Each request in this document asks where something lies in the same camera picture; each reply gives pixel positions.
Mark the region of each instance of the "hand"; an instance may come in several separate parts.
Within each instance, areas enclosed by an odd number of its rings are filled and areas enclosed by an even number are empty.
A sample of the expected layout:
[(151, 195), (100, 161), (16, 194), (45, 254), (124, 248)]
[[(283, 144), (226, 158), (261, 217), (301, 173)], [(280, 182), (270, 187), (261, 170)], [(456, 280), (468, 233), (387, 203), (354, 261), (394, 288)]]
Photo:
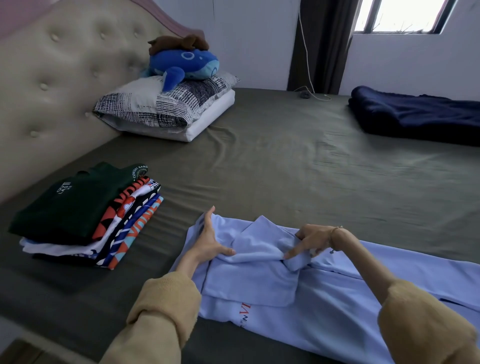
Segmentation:
[(295, 234), (301, 240), (292, 250), (287, 252), (284, 259), (291, 259), (305, 250), (315, 249), (315, 253), (311, 254), (312, 258), (316, 257), (326, 248), (330, 246), (330, 233), (334, 226), (322, 225), (303, 225)]
[(196, 257), (198, 263), (203, 263), (212, 260), (219, 254), (235, 255), (236, 252), (232, 248), (227, 248), (221, 245), (215, 239), (215, 230), (212, 224), (212, 214), (215, 211), (215, 206), (205, 212), (204, 230), (198, 237), (197, 241), (188, 253)]

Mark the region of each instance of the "upholstered headboard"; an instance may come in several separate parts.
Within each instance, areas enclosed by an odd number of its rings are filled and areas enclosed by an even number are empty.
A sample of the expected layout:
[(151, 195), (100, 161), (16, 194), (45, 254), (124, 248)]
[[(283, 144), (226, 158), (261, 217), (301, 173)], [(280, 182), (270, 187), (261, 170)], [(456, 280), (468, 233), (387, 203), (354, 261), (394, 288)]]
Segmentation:
[(95, 102), (138, 77), (148, 40), (191, 32), (152, 0), (2, 1), (0, 202), (118, 136)]

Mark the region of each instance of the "bracelet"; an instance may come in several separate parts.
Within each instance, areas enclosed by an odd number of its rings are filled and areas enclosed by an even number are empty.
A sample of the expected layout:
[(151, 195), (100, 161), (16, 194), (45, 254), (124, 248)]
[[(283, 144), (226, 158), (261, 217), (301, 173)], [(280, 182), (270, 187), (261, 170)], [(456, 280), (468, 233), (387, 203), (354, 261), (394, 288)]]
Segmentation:
[(343, 226), (340, 225), (340, 226), (335, 226), (333, 229), (330, 230), (330, 234), (328, 235), (328, 245), (332, 248), (332, 250), (330, 251), (330, 254), (333, 254), (335, 253), (335, 250), (334, 250), (334, 247), (333, 247), (333, 244), (332, 244), (332, 234), (335, 232), (335, 230), (337, 229), (343, 229)]

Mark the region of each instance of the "mustard sweater sleeve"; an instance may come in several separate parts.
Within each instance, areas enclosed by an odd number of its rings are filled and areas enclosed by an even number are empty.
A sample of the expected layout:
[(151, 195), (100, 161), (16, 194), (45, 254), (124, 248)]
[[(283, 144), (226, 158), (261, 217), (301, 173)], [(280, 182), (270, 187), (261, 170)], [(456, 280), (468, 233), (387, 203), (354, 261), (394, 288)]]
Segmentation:
[(480, 363), (473, 325), (413, 283), (389, 288), (378, 325), (396, 364)]
[(183, 273), (145, 282), (127, 326), (112, 341), (100, 364), (180, 363), (200, 308), (201, 296)]

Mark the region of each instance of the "blue whale plush toy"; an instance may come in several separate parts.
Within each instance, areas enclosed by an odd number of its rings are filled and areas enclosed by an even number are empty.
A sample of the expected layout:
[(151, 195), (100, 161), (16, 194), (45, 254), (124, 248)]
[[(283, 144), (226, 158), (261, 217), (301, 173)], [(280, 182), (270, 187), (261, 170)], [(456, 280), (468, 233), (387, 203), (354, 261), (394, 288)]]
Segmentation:
[(171, 91), (183, 79), (206, 80), (217, 73), (220, 62), (208, 50), (169, 49), (150, 56), (150, 64), (142, 76), (163, 76), (163, 92)]

